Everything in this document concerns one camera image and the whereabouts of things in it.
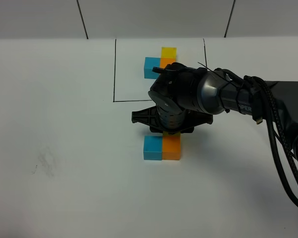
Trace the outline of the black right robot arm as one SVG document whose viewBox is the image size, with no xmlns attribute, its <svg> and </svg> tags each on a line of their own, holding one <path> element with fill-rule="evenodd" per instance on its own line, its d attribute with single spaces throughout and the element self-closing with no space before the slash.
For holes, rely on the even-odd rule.
<svg viewBox="0 0 298 238">
<path fill-rule="evenodd" d="M 155 133 L 191 133 L 213 122 L 213 115 L 236 111 L 255 121 L 264 119 L 259 83 L 226 69 L 209 71 L 174 62 L 153 68 L 159 74 L 148 94 L 155 106 L 132 112 L 132 122 Z M 286 141 L 298 161 L 298 81 L 268 81 Z"/>
</svg>

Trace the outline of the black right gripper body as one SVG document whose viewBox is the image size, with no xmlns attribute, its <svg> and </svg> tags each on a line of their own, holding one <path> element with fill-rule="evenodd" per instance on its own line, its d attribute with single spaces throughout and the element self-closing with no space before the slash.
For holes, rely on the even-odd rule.
<svg viewBox="0 0 298 238">
<path fill-rule="evenodd" d="M 167 112 L 159 106 L 132 112 L 132 122 L 149 126 L 153 133 L 192 133 L 202 124 L 212 124 L 213 116 L 185 109 L 180 113 Z"/>
</svg>

